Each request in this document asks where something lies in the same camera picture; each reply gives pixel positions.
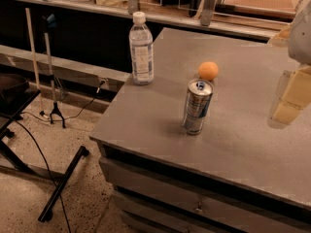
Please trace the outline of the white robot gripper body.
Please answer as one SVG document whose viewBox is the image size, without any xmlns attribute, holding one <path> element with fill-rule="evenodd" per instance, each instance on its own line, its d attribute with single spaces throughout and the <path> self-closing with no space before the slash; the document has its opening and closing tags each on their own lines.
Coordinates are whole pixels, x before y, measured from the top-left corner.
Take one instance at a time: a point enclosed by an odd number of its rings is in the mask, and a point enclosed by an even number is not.
<svg viewBox="0 0 311 233">
<path fill-rule="evenodd" d="M 288 44 L 289 57 L 300 64 L 311 64 L 311 1 L 296 15 Z"/>
</svg>

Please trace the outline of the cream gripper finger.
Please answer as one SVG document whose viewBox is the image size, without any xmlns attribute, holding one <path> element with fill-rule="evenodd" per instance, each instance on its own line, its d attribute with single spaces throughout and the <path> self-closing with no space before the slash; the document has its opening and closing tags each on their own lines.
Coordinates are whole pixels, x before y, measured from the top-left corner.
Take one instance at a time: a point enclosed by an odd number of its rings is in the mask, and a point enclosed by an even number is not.
<svg viewBox="0 0 311 233">
<path fill-rule="evenodd" d="M 290 38 L 291 27 L 291 25 L 285 26 L 268 41 L 268 44 L 273 47 L 286 47 Z"/>
<path fill-rule="evenodd" d="M 293 72 L 286 71 L 276 94 L 271 119 L 289 125 L 311 103 L 311 66 L 300 65 Z"/>
</svg>

